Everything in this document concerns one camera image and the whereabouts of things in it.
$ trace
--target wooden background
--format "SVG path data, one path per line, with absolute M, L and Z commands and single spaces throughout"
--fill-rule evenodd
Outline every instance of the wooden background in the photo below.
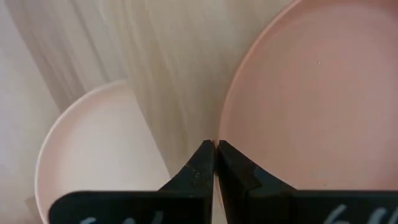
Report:
M 240 60 L 291 0 L 0 0 L 0 220 L 40 223 L 35 160 L 49 128 L 102 84 L 131 86 L 175 174 L 215 139 Z

